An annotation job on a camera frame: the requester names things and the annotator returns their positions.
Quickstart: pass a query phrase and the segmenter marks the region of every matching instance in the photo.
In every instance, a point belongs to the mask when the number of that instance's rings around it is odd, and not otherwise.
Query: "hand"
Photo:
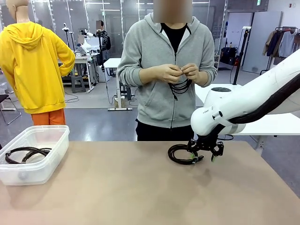
[[[194,63],[189,63],[181,68],[182,72],[187,76],[187,78],[194,83],[203,86],[208,81],[208,75],[206,72],[199,71],[199,68]]]
[[[161,66],[153,67],[154,76],[156,79],[166,83],[177,83],[183,72],[180,68],[173,64],[163,64]]]

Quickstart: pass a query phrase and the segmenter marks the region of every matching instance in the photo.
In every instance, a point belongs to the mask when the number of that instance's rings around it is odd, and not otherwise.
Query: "clothing rack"
[[[299,32],[299,28],[298,27],[276,27],[275,30],[283,30],[283,31],[294,31],[296,32],[297,30],[297,34],[296,35],[300,35],[300,32]],[[295,44],[295,47],[294,47],[294,52],[296,51],[297,49],[297,44]],[[268,60],[268,65],[267,65],[267,69],[264,69],[260,72],[260,75],[262,75],[263,72],[266,72],[266,71],[269,71],[270,68],[271,68],[271,65],[272,65],[272,61],[273,61],[273,57],[269,56],[269,60]]]

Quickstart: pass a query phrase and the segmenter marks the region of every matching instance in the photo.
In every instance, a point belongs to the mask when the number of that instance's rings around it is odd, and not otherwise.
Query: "hood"
[[[8,25],[4,31],[26,49],[35,48],[43,35],[43,27],[34,22],[14,23]]]
[[[161,32],[161,24],[153,22],[153,13],[146,15],[145,20],[156,33],[159,34]],[[198,28],[199,24],[200,21],[193,16],[192,22],[187,24],[192,34]]]

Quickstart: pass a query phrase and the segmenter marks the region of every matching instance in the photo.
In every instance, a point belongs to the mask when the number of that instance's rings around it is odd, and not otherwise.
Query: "gray hoodie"
[[[143,85],[139,72],[141,68],[150,68],[163,64],[174,64],[180,68],[188,63],[195,63],[200,71],[209,74],[209,81],[215,79],[214,42],[210,30],[195,17],[183,36],[177,53],[162,30],[160,23],[153,22],[153,13],[144,20],[136,22],[126,35],[121,63],[118,67],[120,81],[128,87],[138,87],[138,117],[145,124],[177,128],[190,125],[195,110],[195,85],[190,85],[187,92],[176,94],[175,100],[169,84],[152,81]],[[187,78],[181,76],[180,83]]]

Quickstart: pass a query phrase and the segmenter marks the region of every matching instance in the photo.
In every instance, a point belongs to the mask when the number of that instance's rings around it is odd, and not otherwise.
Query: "plastic storage bin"
[[[69,146],[68,126],[34,126],[27,128],[0,150],[0,180],[4,185],[36,185],[46,183],[64,157]],[[36,154],[27,164],[8,164],[5,153],[18,147],[52,148],[44,157]],[[28,151],[11,154],[21,162]]]

